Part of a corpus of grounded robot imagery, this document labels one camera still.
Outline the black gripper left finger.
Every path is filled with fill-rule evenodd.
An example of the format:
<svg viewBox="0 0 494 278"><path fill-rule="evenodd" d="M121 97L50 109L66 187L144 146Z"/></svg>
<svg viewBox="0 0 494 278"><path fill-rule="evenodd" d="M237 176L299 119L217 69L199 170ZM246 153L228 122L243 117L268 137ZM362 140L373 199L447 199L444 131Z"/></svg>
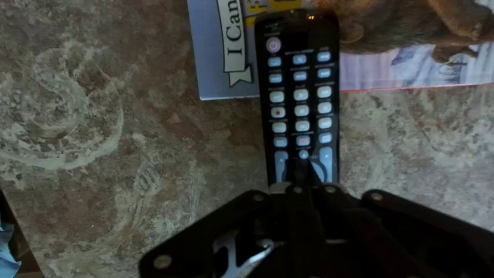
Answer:
<svg viewBox="0 0 494 278"><path fill-rule="evenodd" d="M276 182L270 193L282 204L287 219L287 248L290 278L307 278L311 236L307 231L310 224L310 200L304 187L290 182Z"/></svg>

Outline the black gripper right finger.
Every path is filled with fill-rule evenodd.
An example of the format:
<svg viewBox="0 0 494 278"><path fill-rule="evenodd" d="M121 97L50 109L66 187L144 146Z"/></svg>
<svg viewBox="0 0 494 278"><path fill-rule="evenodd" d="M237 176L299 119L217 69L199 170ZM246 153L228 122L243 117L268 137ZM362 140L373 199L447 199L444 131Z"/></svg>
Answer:
<svg viewBox="0 0 494 278"><path fill-rule="evenodd" d="M322 278L390 278L385 230L375 214L337 187L313 187L324 230Z"/></svg>

